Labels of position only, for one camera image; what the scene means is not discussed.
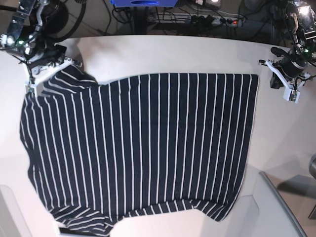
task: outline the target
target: table surface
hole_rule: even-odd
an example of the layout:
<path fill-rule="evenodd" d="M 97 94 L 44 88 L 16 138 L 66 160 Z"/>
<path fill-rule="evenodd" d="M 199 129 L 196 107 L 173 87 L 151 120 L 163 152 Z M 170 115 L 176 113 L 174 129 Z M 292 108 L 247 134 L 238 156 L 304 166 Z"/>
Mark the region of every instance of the table surface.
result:
<path fill-rule="evenodd" d="M 252 194 L 259 170 L 280 180 L 302 170 L 306 173 L 310 157 L 316 152 L 316 83 L 308 82 L 301 89 L 298 104 L 286 102 L 283 89 L 270 89 L 272 73 L 258 61 L 274 59 L 271 45 L 180 36 L 81 38 L 65 44 L 71 45 L 70 56 L 82 54 L 84 69 L 102 83 L 149 73 L 258 74 L 255 123 L 240 195 Z M 17 60 L 4 52 L 0 53 L 0 63 L 0 185 L 13 190 L 33 237 L 43 233 L 54 237 L 56 226 L 28 180 L 29 160 L 19 140 L 26 76 Z M 111 236 L 199 237 L 213 233 L 224 237 L 230 221 L 231 215 L 217 223 L 190 210 L 128 218 L 116 224 Z"/>

